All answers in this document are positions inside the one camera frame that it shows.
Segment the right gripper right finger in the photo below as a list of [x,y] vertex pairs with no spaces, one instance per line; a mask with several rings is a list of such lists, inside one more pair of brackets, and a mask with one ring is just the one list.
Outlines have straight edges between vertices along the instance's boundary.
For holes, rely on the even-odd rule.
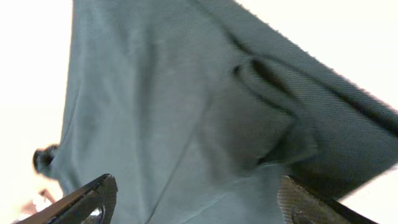
[[377,224],[287,175],[280,178],[277,200],[288,224]]

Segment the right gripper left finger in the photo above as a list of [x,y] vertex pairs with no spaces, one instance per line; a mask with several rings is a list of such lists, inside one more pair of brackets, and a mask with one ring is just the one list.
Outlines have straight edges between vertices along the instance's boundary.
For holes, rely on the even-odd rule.
[[103,174],[17,224],[110,224],[117,192],[115,178]]

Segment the black polo shirt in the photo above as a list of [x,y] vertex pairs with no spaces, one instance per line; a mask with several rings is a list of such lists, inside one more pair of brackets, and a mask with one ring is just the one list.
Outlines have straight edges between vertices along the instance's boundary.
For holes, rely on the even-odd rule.
[[282,223],[279,180],[340,198],[397,162],[397,115],[232,1],[75,1],[64,194],[109,173],[113,223]]

